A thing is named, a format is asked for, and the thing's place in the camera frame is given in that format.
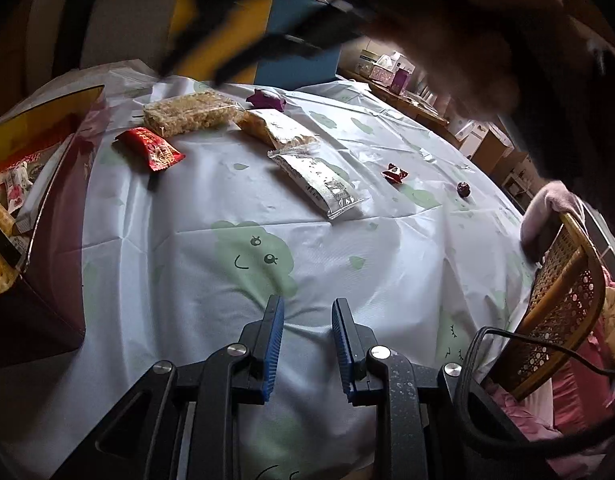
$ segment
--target yellow panel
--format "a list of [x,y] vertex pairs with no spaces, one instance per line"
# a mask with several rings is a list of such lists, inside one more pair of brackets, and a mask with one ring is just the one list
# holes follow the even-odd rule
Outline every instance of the yellow panel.
[[72,92],[0,123],[0,161],[33,142],[68,115],[75,114],[81,119],[85,117],[102,90],[103,86],[94,86]]
[[[214,70],[265,32],[272,0],[242,0],[230,13],[225,25],[200,44],[176,69],[178,75],[198,81],[211,79]],[[170,23],[169,43],[196,16],[194,0],[177,0]],[[256,65],[236,75],[232,82],[254,82]]]

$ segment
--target smiling cartoon face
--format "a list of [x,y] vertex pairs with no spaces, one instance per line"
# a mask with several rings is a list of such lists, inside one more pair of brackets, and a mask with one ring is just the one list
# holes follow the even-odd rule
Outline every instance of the smiling cartoon face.
[[255,222],[234,225],[214,222],[217,260],[239,290],[265,307],[271,294],[294,296],[297,284],[290,276],[294,259],[279,237]]

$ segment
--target wicker chair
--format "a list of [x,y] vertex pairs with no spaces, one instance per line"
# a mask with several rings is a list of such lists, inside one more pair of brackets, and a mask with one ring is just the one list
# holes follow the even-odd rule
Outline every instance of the wicker chair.
[[[545,338],[576,350],[599,318],[605,300],[601,261],[570,214],[536,274],[527,312],[516,333]],[[511,340],[490,372],[496,383],[523,400],[566,361],[562,352]]]

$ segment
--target blue panel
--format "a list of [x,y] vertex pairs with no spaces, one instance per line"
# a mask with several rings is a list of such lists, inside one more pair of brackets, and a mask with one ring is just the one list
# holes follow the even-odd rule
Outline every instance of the blue panel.
[[[286,32],[303,16],[322,5],[325,4],[316,0],[272,0],[266,32]],[[340,54],[341,48],[336,47],[310,59],[291,56],[279,61],[262,61],[256,69],[254,84],[294,90],[333,81]]]

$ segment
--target dark red round candy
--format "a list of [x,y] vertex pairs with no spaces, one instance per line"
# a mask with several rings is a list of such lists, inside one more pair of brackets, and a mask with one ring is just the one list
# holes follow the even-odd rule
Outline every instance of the dark red round candy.
[[461,198],[467,198],[470,194],[469,184],[466,182],[459,182],[457,184],[457,193]]

